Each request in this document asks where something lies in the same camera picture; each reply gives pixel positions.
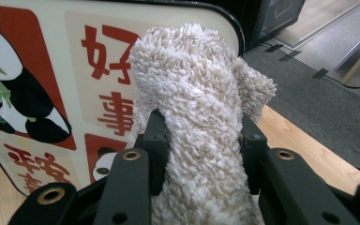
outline wooden table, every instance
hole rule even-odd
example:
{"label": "wooden table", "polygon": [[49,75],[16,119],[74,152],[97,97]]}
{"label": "wooden table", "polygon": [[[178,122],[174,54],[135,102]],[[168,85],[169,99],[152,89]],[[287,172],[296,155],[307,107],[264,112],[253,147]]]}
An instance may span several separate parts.
{"label": "wooden table", "polygon": [[[271,148],[288,148],[299,153],[329,185],[353,194],[360,184],[358,170],[269,107],[264,108],[259,128]],[[0,225],[8,224],[24,199],[0,168]]]}

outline mounting hole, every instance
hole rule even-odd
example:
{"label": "mounting hole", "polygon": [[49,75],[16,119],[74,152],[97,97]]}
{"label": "mounting hole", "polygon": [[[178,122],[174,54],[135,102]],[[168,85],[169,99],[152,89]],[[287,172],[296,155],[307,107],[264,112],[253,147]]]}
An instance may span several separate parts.
{"label": "mounting hole", "polygon": [[110,170],[104,167],[98,168],[96,170],[97,173],[101,174],[101,175],[107,175],[108,173],[110,173]]}
{"label": "mounting hole", "polygon": [[323,219],[325,219],[327,222],[330,222],[330,223],[332,223],[332,224],[339,224],[339,223],[340,223],[340,219],[339,219],[338,216],[336,216],[335,214],[328,213],[328,212],[323,212],[323,213],[322,213],[322,217],[323,217]]}
{"label": "mounting hole", "polygon": [[51,187],[44,190],[37,197],[37,202],[39,204],[52,204],[61,200],[66,191],[62,187]]}
{"label": "mounting hole", "polygon": [[128,215],[126,213],[116,213],[112,217],[113,224],[122,224],[128,220]]}
{"label": "mounting hole", "polygon": [[124,154],[124,160],[132,161],[140,157],[140,153],[136,151],[130,151]]}
{"label": "mounting hole", "polygon": [[284,160],[294,160],[294,154],[287,151],[277,151],[277,157],[284,159]]}

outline panda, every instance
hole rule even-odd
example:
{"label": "panda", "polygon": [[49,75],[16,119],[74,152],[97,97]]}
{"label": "panda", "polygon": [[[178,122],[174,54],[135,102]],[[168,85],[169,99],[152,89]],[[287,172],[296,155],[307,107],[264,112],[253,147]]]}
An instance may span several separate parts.
{"label": "panda", "polygon": [[71,134],[67,119],[1,33],[0,129],[25,133],[42,143],[59,143]]}
{"label": "panda", "polygon": [[98,160],[92,172],[96,181],[110,173],[117,152],[110,147],[102,147],[98,149],[97,154]]}

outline sign board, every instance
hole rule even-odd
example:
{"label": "sign board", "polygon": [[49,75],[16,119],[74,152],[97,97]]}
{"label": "sign board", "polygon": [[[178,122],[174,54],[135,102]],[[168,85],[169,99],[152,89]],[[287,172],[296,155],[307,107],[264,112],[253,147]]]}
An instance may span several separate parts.
{"label": "sign board", "polygon": [[28,195],[106,175],[133,123],[131,47],[151,27],[184,23],[242,54],[237,21],[208,4],[0,0],[0,165],[13,185]]}

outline white fleece fabric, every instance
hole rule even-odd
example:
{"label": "white fleece fabric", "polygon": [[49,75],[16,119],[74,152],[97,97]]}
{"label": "white fleece fabric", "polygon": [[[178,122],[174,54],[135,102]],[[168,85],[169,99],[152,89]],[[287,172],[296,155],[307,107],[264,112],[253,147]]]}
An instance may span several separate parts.
{"label": "white fleece fabric", "polygon": [[127,147],[156,108],[172,134],[163,190],[152,199],[153,223],[262,223],[238,137],[242,111],[257,122],[275,95],[273,81],[198,24],[148,30],[129,61],[137,87]]}

